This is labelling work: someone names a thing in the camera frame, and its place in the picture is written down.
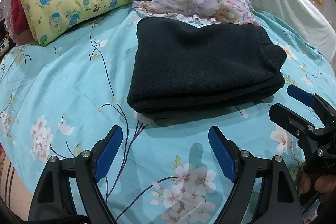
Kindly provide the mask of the right hand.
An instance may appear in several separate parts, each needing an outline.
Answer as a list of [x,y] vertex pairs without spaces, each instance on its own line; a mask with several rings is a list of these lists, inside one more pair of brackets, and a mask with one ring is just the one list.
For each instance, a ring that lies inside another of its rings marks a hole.
[[314,188],[320,196],[320,201],[325,200],[327,201],[333,191],[335,190],[335,176],[328,175],[328,176],[320,176],[316,182],[312,183],[311,178],[308,174],[306,174],[302,169],[302,176],[298,183],[298,196],[300,197],[302,194],[306,194],[310,191],[310,188]]

